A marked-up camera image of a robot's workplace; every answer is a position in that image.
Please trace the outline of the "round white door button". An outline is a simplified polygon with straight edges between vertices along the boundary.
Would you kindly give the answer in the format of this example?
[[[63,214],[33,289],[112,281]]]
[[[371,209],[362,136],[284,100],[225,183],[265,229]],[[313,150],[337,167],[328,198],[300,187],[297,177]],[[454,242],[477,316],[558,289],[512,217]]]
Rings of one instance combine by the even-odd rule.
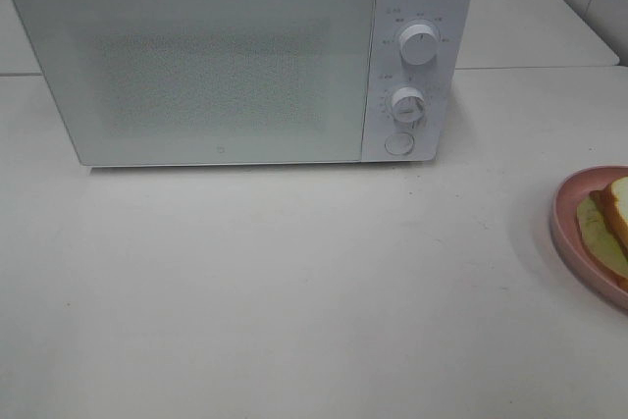
[[[385,140],[387,152],[394,156],[407,155],[414,148],[414,137],[407,132],[397,132]]]

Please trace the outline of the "pink round plate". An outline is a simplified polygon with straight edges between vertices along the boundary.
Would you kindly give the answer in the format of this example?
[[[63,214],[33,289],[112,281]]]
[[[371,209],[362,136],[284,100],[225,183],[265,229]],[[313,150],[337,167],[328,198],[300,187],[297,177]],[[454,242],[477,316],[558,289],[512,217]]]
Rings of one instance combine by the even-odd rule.
[[[580,170],[558,186],[549,211],[551,239],[565,266],[585,287],[624,312],[627,311],[627,291],[618,284],[618,278],[587,251],[577,222],[577,206],[590,191],[601,190],[626,176],[626,166]]]

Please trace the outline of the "white bread sandwich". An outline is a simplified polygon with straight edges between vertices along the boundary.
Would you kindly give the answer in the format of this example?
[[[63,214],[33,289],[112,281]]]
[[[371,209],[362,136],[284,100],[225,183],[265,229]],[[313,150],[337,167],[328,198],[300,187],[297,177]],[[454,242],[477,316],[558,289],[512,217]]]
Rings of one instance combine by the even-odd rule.
[[[578,205],[582,243],[591,257],[627,290],[627,178],[591,191]]]

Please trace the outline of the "white microwave door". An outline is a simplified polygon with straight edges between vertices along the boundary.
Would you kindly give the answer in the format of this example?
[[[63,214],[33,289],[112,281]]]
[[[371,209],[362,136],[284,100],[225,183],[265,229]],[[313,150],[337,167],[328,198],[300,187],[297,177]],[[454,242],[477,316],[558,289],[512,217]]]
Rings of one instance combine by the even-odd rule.
[[[373,0],[14,0],[84,165],[356,161]]]

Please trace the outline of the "lower white timer knob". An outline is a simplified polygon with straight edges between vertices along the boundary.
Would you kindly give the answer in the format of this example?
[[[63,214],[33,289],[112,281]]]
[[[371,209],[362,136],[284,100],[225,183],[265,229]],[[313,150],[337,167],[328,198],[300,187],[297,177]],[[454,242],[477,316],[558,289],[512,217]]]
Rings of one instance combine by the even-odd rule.
[[[425,114],[424,95],[414,87],[399,88],[390,97],[390,110],[393,119],[398,123],[417,123]]]

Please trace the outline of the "upper white power knob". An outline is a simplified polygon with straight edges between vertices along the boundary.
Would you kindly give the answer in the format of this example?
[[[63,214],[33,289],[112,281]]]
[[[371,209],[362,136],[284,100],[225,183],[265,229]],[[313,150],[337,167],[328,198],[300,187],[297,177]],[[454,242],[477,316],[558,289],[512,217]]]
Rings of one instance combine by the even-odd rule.
[[[397,35],[402,60],[411,66],[422,66],[433,60],[440,46],[437,27],[426,20],[418,20],[404,26]]]

